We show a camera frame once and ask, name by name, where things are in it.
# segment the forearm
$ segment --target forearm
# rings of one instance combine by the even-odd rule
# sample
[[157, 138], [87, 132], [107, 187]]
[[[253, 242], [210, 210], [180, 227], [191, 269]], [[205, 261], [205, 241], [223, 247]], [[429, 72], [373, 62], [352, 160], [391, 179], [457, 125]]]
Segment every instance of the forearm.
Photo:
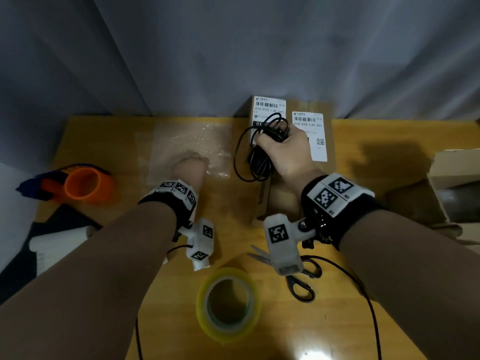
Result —
[[354, 224], [340, 251], [429, 359], [480, 359], [477, 254], [388, 211]]
[[159, 202], [136, 206], [0, 307], [2, 359], [120, 359], [175, 232]]

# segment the fabric backdrop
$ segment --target fabric backdrop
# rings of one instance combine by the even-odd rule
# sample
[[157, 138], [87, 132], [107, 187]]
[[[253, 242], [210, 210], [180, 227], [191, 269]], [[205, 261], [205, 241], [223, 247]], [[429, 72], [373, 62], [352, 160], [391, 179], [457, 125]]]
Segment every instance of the fabric backdrop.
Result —
[[71, 114], [476, 119], [480, 0], [0, 0], [0, 162], [44, 169]]

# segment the cardboard box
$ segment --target cardboard box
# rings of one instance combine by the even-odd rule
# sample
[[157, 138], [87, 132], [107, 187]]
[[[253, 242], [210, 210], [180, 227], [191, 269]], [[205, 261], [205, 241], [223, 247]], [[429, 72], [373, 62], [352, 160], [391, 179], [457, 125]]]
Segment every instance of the cardboard box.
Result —
[[[300, 126], [300, 118], [307, 123], [315, 123], [313, 128], [316, 130], [307, 133], [310, 146], [313, 147], [312, 151], [315, 150], [315, 157], [323, 160], [315, 161], [315, 165], [327, 174], [334, 173], [337, 169], [337, 160], [332, 127], [333, 105], [328, 102], [304, 102], [253, 96], [250, 125], [261, 124], [274, 112], [280, 112], [289, 124], [294, 124], [303, 130], [308, 126]], [[290, 221], [296, 221], [302, 218], [302, 206], [300, 200], [287, 187], [282, 178], [274, 173], [267, 181], [259, 184], [252, 225], [261, 227], [265, 217], [278, 213], [285, 214]]]
[[463, 244], [480, 243], [480, 149], [436, 153], [425, 180], [385, 197], [393, 212]]

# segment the barcode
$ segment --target barcode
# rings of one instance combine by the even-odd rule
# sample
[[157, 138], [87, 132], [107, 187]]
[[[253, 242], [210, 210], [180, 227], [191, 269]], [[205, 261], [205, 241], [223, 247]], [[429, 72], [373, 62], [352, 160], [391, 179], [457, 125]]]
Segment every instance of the barcode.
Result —
[[293, 116], [293, 120], [295, 120], [295, 121], [315, 122], [315, 118], [314, 118], [314, 117]]
[[257, 101], [257, 106], [265, 106], [266, 108], [279, 108], [278, 103], [268, 103]]

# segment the clear tape roll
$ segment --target clear tape roll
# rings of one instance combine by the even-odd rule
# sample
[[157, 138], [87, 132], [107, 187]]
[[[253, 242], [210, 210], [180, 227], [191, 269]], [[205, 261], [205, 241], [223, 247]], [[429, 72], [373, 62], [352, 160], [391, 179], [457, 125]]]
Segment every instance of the clear tape roll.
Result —
[[[236, 323], [220, 321], [210, 308], [209, 296], [213, 288], [224, 280], [237, 281], [248, 295], [244, 316]], [[252, 332], [260, 317], [262, 306], [254, 281], [246, 272], [235, 268], [221, 268], [201, 285], [196, 307], [198, 322], [208, 337], [222, 344], [228, 344], [238, 341]]]

